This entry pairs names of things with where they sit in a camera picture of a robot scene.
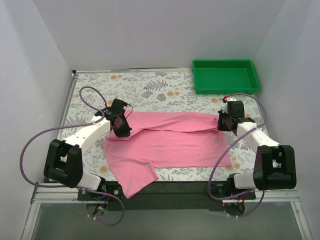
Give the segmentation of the pink t shirt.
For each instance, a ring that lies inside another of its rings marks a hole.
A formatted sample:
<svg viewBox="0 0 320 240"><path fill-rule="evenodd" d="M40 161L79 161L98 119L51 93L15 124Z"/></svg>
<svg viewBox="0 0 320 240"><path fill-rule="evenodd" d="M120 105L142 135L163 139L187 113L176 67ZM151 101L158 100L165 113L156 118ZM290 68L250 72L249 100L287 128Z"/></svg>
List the pink t shirt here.
<svg viewBox="0 0 320 240"><path fill-rule="evenodd" d="M103 149L129 199L159 177L157 168L213 167L227 149L218 116L198 112L133 112L128 137L111 132Z"/></svg>

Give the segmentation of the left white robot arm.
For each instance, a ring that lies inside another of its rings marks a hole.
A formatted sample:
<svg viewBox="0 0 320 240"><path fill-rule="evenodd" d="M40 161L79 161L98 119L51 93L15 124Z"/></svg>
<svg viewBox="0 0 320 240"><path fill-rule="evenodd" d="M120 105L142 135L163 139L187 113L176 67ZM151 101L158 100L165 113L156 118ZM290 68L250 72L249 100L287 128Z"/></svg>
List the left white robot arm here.
<svg viewBox="0 0 320 240"><path fill-rule="evenodd" d="M69 188L89 189L95 200L103 199L107 193L103 185L105 180L84 170L83 153L109 132L118 138L130 136L132 128L125 116L128 106L116 98L111 106L97 111L91 121L76 133L63 140L53 140L48 148L44 176Z"/></svg>

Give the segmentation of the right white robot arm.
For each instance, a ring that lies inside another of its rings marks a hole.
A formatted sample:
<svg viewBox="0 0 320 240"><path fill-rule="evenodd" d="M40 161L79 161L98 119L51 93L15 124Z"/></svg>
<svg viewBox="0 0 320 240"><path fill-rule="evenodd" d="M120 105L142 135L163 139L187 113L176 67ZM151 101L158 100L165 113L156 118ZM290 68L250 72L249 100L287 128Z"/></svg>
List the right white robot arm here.
<svg viewBox="0 0 320 240"><path fill-rule="evenodd" d="M244 104L226 98L224 109L218 113L217 129L243 137L255 153L253 171L235 173L226 186L227 195L237 199L246 190L293 189L297 184L295 152L290 145L282 145L267 136L250 117L245 117Z"/></svg>

